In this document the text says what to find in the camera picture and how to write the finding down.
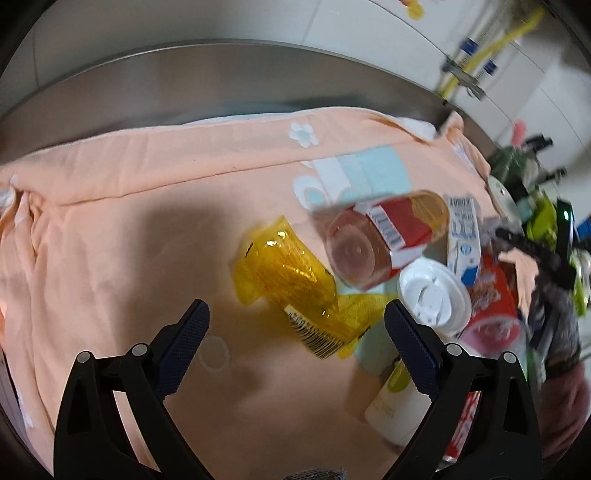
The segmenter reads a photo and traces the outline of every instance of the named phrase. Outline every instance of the yellow hose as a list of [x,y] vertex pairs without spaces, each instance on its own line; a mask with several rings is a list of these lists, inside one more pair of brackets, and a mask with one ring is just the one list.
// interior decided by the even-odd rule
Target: yellow hose
[[[515,40],[517,37],[521,37],[522,35],[526,35],[531,32],[535,27],[538,26],[542,18],[544,18],[544,14],[544,7],[537,7],[522,25],[515,27],[504,37],[500,38],[496,42],[491,43],[487,48],[477,51],[476,54],[466,63],[464,72],[472,73],[472,70],[478,67],[482,61],[486,60],[495,53],[500,52],[509,42]],[[447,100],[456,86],[457,78],[453,77],[449,80],[449,82],[446,83],[445,87],[441,89],[440,95],[445,98],[445,100]]]

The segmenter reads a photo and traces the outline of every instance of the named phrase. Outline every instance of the milk carton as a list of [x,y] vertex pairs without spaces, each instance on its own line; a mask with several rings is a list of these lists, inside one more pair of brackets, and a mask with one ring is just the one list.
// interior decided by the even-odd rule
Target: milk carton
[[448,197],[446,203],[449,209],[447,267],[466,287],[471,287],[480,266],[475,200],[472,197]]

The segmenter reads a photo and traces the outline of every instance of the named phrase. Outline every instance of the barcode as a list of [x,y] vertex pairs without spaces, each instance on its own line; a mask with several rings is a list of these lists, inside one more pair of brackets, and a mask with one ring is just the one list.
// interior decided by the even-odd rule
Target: barcode
[[449,205],[451,207],[472,207],[472,198],[470,197],[450,197]]
[[383,208],[376,205],[368,210],[367,215],[382,235],[386,244],[390,247],[390,250],[398,250],[404,246],[404,238],[396,230],[392,220],[386,215]]
[[329,333],[316,328],[312,323],[288,305],[285,312],[290,318],[290,325],[306,348],[319,358],[327,358],[345,346],[345,343]]

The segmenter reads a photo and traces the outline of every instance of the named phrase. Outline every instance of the white wall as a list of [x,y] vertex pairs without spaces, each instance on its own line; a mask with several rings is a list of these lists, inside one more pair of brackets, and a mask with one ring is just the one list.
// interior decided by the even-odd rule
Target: white wall
[[[248,38],[302,44],[354,57],[429,89],[446,54],[473,32],[499,0],[420,0],[414,21],[399,0],[59,0],[36,23],[0,78],[0,114],[36,88],[84,64],[146,46],[202,38]],[[480,102],[459,90],[454,101],[495,140],[512,121],[553,138],[548,167],[577,173],[560,186],[579,218],[591,212],[591,77],[568,35],[547,17],[520,45],[510,45]]]

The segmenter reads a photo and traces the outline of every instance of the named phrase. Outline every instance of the white flower print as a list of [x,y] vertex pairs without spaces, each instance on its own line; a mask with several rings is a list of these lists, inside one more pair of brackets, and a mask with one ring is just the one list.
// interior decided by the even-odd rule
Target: white flower print
[[308,148],[310,145],[318,145],[318,139],[314,135],[314,129],[310,124],[300,125],[292,122],[290,138],[296,140],[304,148]]

